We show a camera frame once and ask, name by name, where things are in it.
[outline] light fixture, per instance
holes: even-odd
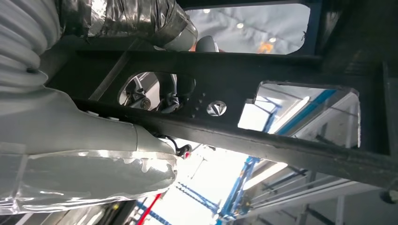
[[[243,185],[243,190],[247,190],[254,185],[260,183],[261,181],[267,179],[268,177],[276,174],[277,172],[283,170],[284,168],[287,167],[286,163],[276,163],[275,165],[271,166],[270,168],[264,170],[262,173],[259,175],[251,178],[248,180],[244,185]]]

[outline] flexible duct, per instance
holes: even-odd
[[[42,88],[47,76],[38,71],[39,55],[61,36],[53,0],[0,2],[0,91]]]

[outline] bolt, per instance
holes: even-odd
[[[144,98],[141,101],[141,109],[148,110],[151,107],[151,101],[148,98]]]

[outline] silver duct tape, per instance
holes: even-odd
[[[88,30],[88,36],[96,36],[102,30],[107,16],[107,1],[91,1],[91,27]]]
[[[136,36],[164,46],[188,24],[193,27],[175,0],[62,0],[59,5],[64,34],[80,37]]]
[[[79,156],[79,157],[101,157],[101,158],[136,158],[136,159],[173,159],[179,157],[163,152],[146,151],[114,151],[114,150],[68,150],[51,153],[29,155],[29,159],[37,159],[48,156]]]

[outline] circular hole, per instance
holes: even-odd
[[[207,113],[211,116],[222,116],[227,111],[227,104],[223,101],[214,101],[207,106]]]
[[[238,23],[238,24],[237,24],[237,28],[238,28],[238,29],[242,29],[243,27],[244,27],[243,23]]]

